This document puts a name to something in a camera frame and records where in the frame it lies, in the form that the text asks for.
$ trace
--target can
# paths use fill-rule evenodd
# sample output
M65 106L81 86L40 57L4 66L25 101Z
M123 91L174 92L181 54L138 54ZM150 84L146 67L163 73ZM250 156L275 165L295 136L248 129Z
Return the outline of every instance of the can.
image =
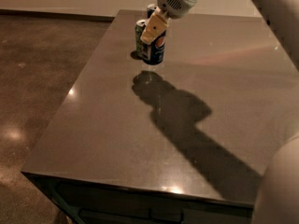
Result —
M147 7L147 11L148 11L148 19L150 18L151 14L155 11L155 9L157 8L156 4L149 4Z
M146 64L155 65L161 63L164 58L166 31L162 32L150 45L143 44L142 60Z
M137 21L136 26L135 26L136 55L139 58L142 58L142 48L143 48L143 42L140 39L140 37L141 37L142 32L145 27L146 27L145 19Z

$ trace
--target table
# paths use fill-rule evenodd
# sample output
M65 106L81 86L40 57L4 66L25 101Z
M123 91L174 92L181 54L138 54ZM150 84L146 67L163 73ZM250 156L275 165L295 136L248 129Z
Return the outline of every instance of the table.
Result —
M145 16L118 13L22 172L77 223L248 223L294 133L297 70L260 18L193 14L148 66L132 56Z

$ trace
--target table surface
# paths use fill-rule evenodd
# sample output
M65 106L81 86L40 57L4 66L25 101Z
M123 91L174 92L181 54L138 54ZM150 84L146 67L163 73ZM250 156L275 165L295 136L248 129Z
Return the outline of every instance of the table surface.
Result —
M259 18L188 15L148 66L131 57L145 14L119 12L22 171L254 204L296 132L291 60Z

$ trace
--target floor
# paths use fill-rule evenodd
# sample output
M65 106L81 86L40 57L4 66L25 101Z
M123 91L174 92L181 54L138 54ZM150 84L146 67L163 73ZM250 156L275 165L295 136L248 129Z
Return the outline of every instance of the floor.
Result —
M20 170L108 26L0 15L0 223L67 223Z

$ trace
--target black baseboard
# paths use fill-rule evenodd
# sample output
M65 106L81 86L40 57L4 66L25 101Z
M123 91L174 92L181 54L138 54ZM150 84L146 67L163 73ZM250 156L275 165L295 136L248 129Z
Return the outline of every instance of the black baseboard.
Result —
M0 15L13 15L13 16L49 18L49 19L101 21L101 22L113 22L114 20L114 17L105 17L105 16L39 12L39 11L22 11L22 10L10 10L10 9L0 9Z

